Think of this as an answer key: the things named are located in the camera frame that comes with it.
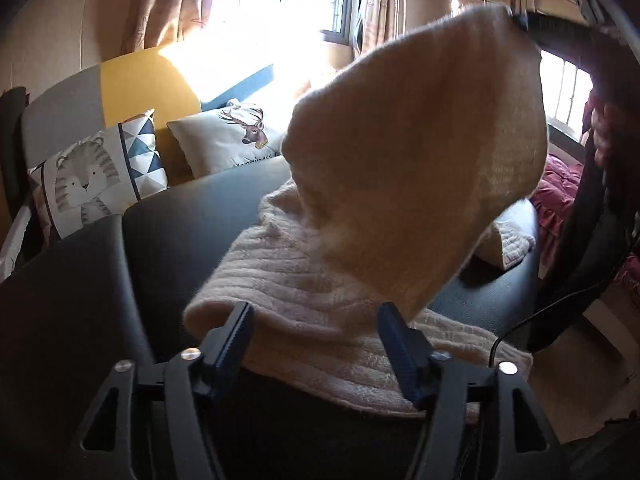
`white knit fabric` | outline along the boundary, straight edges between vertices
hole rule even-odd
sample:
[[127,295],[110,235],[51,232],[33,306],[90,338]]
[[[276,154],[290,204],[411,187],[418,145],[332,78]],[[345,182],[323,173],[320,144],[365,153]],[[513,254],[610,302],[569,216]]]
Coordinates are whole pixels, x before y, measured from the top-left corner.
[[[503,7],[387,43],[303,98],[282,151],[293,180],[260,204],[184,313],[203,337],[257,311],[244,361],[343,406],[415,415],[376,335],[393,301],[436,347],[485,364],[494,336],[425,310],[546,158],[540,53]],[[508,345],[528,375],[532,357]]]
[[[384,298],[347,274],[308,256],[318,232],[299,223],[296,184],[289,180],[260,204],[257,226],[242,232],[187,309],[185,323],[203,338],[224,323],[236,301],[252,304],[258,330],[244,360],[249,370],[365,412],[419,415],[398,389],[380,338]],[[438,349],[486,364],[495,337],[424,309],[412,326]],[[507,344],[496,362],[511,361],[525,377],[532,357]]]
[[497,220],[487,229],[474,254],[501,270],[519,264],[536,247],[536,239],[512,219]]

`throw pillow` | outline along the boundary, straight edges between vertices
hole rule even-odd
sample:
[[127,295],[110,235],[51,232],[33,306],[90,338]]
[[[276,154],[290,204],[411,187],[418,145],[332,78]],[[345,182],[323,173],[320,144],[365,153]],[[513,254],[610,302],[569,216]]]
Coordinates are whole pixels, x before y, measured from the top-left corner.
[[289,117],[231,99],[226,107],[170,121],[195,178],[280,155]]
[[29,170],[47,245],[167,188],[153,113],[80,140]]

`wooden floor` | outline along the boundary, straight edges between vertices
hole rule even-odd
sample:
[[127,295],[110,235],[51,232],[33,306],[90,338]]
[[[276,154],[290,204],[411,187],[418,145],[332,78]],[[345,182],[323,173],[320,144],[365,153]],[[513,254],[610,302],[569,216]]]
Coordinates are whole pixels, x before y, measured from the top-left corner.
[[640,408],[640,377],[587,320],[536,354],[529,384],[560,442],[590,436],[606,420]]

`cartoon tiger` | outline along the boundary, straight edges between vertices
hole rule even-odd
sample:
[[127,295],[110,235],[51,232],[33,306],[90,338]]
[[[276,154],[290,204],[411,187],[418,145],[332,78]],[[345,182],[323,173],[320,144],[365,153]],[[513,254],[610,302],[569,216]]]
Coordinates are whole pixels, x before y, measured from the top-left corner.
[[59,212],[80,206],[82,225],[95,222],[111,211],[100,193],[120,183],[120,175],[104,149],[102,137],[80,142],[56,161],[56,205]]

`red blanket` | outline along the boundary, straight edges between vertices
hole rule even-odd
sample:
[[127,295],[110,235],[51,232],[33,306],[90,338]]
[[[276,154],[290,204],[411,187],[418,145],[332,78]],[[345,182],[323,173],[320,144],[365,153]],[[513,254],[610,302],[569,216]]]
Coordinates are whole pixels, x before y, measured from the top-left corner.
[[[546,267],[550,267],[556,257],[564,222],[574,206],[582,168],[581,164],[568,166],[555,155],[547,155],[542,179],[530,199],[538,211],[540,261]],[[640,260],[637,256],[628,257],[615,282],[623,283],[640,296]]]

